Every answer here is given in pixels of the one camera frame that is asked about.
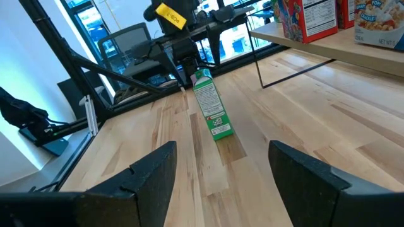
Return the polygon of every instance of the green milk carton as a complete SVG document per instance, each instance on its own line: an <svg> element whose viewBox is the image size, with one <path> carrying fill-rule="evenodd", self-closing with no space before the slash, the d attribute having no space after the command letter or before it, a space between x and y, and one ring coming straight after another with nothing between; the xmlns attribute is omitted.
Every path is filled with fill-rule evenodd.
<svg viewBox="0 0 404 227"><path fill-rule="evenodd" d="M195 73L194 92L203 112L208 128L216 141L233 134L233 127L209 69L200 69Z"/></svg>

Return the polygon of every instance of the shelf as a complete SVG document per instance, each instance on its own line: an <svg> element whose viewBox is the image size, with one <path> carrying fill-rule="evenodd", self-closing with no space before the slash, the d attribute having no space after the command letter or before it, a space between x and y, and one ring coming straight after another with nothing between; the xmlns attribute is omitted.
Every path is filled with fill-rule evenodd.
<svg viewBox="0 0 404 227"><path fill-rule="evenodd" d="M309 44L285 38L281 23L269 23L251 32L251 36L308 53L404 77L404 52L385 49L354 40L354 29L340 30Z"/></svg>

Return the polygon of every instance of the white cereal box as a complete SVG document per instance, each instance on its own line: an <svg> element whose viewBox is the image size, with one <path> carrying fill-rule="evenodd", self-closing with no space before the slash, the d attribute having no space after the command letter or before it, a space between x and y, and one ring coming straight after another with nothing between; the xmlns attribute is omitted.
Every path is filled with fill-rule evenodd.
<svg viewBox="0 0 404 227"><path fill-rule="evenodd" d="M355 40L404 50L404 0L355 0Z"/></svg>

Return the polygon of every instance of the yellow label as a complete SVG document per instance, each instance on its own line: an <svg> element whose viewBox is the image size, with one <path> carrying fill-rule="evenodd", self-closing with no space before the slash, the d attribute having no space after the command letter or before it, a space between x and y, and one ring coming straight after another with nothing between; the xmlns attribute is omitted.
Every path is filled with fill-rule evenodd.
<svg viewBox="0 0 404 227"><path fill-rule="evenodd" d="M185 23L187 23L187 20L185 18L183 18L179 13L175 12L175 10L168 7L164 3L162 3L156 9L156 13L167 19L169 22L171 22L173 25L181 30L182 28L184 28Z"/></svg>

